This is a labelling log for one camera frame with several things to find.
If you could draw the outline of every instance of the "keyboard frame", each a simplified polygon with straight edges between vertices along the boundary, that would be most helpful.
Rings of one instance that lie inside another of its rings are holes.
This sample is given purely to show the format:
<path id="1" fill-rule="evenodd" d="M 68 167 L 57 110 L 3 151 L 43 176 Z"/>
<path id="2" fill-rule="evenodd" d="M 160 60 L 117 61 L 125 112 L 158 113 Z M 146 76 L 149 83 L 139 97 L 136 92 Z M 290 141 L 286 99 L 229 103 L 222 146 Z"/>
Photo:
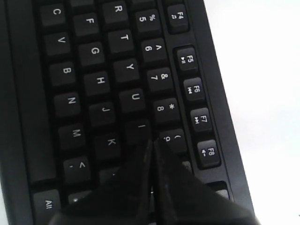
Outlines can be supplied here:
<path id="1" fill-rule="evenodd" d="M 170 68 L 172 71 L 176 68 L 173 48 L 184 45 L 195 47 L 222 160 L 220 167 L 201 171 L 197 167 L 195 156 L 191 155 L 193 171 L 195 176 L 205 183 L 225 181 L 230 198 L 254 212 L 204 2 L 185 0 L 185 5 L 191 27 L 188 33 L 171 37 L 167 32 L 165 18 L 161 18 Z M 0 80 L 5 84 L 5 88 L 0 90 L 0 102 L 5 109 L 0 111 L 0 134 L 3 137 L 0 143 L 1 184 L 9 224 L 32 225 L 24 149 L 32 147 L 37 140 L 41 140 L 39 143 L 42 143 L 42 140 L 49 139 L 47 133 L 41 132 L 42 127 L 32 126 L 32 123 L 43 124 L 42 120 L 48 122 L 46 103 L 43 103 L 45 94 L 43 89 L 35 89 L 42 84 L 42 72 L 32 2 L 1 1 L 0 16 L 0 32 L 4 34 L 0 36 Z M 177 75 L 174 74 L 173 77 L 175 85 L 179 85 Z M 177 97 L 182 105 L 183 96 Z M 183 127 L 186 128 L 188 117 L 182 108 L 181 114 L 184 118 Z M 186 136 L 189 136 L 188 130 L 185 129 L 185 132 Z M 190 138 L 187 138 L 187 144 L 189 149 L 193 147 Z"/>

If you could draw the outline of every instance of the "white surface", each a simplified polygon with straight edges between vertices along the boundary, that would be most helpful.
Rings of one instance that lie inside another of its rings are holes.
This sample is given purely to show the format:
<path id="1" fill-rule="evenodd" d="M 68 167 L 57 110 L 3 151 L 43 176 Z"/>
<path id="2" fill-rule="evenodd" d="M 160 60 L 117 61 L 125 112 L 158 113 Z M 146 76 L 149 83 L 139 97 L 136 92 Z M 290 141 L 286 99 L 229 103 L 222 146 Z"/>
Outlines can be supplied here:
<path id="1" fill-rule="evenodd" d="M 300 1 L 205 3 L 257 217 L 299 225 Z"/>

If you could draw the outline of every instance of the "keyboard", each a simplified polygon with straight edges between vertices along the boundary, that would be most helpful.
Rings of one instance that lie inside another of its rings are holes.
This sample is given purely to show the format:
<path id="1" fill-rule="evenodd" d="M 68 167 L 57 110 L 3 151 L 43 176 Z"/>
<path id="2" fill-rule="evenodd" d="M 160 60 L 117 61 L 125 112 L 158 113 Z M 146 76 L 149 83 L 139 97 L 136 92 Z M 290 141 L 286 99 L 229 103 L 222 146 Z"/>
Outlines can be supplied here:
<path id="1" fill-rule="evenodd" d="M 157 138 L 217 193 L 252 209 L 218 65 L 207 69 L 206 57 L 216 59 L 202 1 L 21 4 L 34 31 L 20 43 L 28 63 L 16 76 L 31 202 L 26 224 L 47 224 L 112 177 L 136 145 Z"/>

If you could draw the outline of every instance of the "white background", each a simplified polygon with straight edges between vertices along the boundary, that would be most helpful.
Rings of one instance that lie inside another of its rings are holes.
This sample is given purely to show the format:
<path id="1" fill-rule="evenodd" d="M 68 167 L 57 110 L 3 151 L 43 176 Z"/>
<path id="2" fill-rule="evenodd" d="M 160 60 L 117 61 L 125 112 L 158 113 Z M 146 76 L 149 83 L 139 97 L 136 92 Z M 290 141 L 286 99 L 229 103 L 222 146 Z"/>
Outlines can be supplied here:
<path id="1" fill-rule="evenodd" d="M 205 4 L 256 215 L 299 225 L 300 0 Z"/>

